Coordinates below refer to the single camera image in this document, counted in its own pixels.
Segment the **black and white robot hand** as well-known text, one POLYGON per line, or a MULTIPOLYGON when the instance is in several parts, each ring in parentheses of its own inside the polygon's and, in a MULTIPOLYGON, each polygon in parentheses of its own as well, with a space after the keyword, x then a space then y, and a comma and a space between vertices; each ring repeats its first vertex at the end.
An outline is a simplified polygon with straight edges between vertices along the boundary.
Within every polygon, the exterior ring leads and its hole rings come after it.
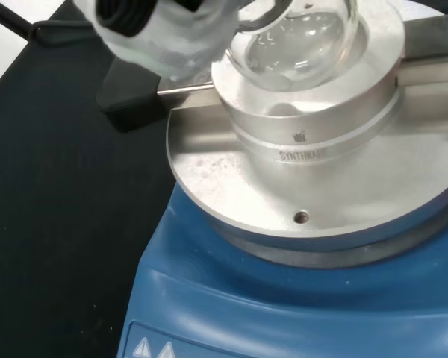
POLYGON ((75 1, 119 59, 180 81, 201 72, 228 48, 241 1, 75 1))

